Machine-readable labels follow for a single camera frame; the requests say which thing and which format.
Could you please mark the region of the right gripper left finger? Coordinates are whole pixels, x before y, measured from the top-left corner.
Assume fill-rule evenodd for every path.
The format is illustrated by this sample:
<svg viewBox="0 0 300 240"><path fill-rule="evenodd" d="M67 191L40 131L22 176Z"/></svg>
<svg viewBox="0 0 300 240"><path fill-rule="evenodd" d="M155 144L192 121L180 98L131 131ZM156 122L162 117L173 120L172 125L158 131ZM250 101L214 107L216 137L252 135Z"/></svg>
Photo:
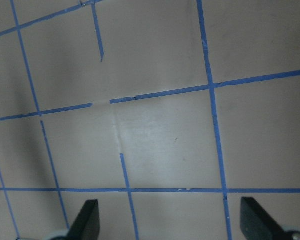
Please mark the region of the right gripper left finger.
<svg viewBox="0 0 300 240"><path fill-rule="evenodd" d="M99 202L87 200L67 233L68 240L97 240L101 231Z"/></svg>

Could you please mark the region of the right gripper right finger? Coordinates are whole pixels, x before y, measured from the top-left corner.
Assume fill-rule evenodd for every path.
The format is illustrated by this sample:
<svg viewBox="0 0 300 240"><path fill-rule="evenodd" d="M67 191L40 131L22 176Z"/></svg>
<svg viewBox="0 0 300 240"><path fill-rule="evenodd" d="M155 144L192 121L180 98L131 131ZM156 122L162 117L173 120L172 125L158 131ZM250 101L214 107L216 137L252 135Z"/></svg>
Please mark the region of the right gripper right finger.
<svg viewBox="0 0 300 240"><path fill-rule="evenodd" d="M289 239L289 234L253 197L241 198L240 229L246 240Z"/></svg>

